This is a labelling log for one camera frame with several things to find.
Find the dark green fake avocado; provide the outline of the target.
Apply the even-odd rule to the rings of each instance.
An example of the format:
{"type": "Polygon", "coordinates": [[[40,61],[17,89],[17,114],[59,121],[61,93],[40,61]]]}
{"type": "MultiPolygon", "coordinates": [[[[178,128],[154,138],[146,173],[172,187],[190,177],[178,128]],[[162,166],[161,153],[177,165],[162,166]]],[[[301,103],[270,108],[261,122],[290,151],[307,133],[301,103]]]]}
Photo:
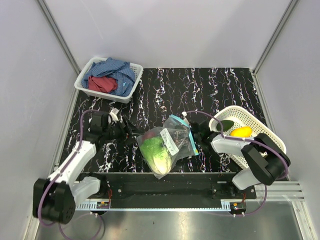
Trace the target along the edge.
{"type": "Polygon", "coordinates": [[[234,126],[235,122],[232,120],[221,120],[217,125],[216,125],[216,130],[218,132],[226,132],[229,129],[231,129],[234,126]]]}

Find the green fake lettuce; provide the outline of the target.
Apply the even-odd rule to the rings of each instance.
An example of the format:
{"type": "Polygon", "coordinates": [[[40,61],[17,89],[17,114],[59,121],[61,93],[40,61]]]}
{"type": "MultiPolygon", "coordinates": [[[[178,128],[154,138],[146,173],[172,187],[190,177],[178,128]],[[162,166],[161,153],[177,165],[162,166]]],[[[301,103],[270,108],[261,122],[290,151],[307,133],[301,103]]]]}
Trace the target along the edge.
{"type": "Polygon", "coordinates": [[[164,176],[170,171],[171,155],[160,136],[144,140],[139,148],[154,174],[164,176]]]}

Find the clear zip top bag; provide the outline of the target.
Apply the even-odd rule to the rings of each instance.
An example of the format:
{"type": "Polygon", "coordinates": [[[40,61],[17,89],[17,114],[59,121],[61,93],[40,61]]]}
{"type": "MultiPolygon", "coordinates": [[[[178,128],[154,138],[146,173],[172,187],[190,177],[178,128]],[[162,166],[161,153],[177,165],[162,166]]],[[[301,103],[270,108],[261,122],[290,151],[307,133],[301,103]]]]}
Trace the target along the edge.
{"type": "MultiPolygon", "coordinates": [[[[199,154],[196,148],[195,140],[191,133],[190,123],[188,121],[184,121],[184,119],[176,115],[170,115],[168,119],[163,123],[163,126],[158,126],[148,131],[154,132],[155,137],[161,137],[163,139],[163,143],[169,151],[169,154],[171,155],[170,171],[176,165],[176,162],[178,160],[197,156],[199,154]]],[[[140,149],[140,145],[146,139],[144,139],[144,135],[138,136],[136,139],[140,149]]],[[[167,174],[158,175],[153,173],[153,175],[157,179],[161,179],[167,174]]]]}

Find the dark red fake fruit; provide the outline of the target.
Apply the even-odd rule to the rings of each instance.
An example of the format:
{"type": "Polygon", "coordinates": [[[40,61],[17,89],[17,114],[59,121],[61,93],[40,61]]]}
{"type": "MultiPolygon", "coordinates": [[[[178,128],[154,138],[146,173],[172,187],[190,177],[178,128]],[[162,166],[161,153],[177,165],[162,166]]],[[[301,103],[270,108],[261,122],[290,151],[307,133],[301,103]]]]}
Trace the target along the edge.
{"type": "Polygon", "coordinates": [[[144,137],[144,139],[150,139],[150,138],[155,137],[155,133],[152,131],[148,131],[143,135],[143,137],[144,137]]]}

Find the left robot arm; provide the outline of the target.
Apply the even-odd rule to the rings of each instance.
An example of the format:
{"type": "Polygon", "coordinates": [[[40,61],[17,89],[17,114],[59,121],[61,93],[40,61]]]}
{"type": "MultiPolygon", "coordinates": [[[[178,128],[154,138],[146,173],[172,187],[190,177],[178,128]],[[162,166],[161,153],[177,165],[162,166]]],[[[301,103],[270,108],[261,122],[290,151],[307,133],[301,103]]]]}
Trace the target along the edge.
{"type": "Polygon", "coordinates": [[[79,140],[72,152],[53,173],[33,185],[32,215],[43,226],[65,225],[88,197],[103,198],[108,193],[105,177],[90,173],[76,183],[81,171],[106,142],[130,145],[144,134],[125,115],[119,116],[116,108],[110,112],[88,109],[79,123],[79,140]]]}

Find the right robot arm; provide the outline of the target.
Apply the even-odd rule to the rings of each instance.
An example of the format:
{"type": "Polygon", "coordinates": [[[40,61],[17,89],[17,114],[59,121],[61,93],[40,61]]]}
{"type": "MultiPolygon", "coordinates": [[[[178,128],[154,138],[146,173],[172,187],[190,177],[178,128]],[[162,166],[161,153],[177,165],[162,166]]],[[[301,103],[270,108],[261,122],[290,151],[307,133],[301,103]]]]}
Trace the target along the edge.
{"type": "Polygon", "coordinates": [[[242,157],[248,168],[238,172],[227,185],[228,195],[239,198],[245,189],[257,184],[272,185],[286,178],[291,164],[287,155],[265,133],[256,137],[239,138],[222,136],[209,128],[209,122],[190,123],[194,140],[208,153],[229,154],[242,157]]]}

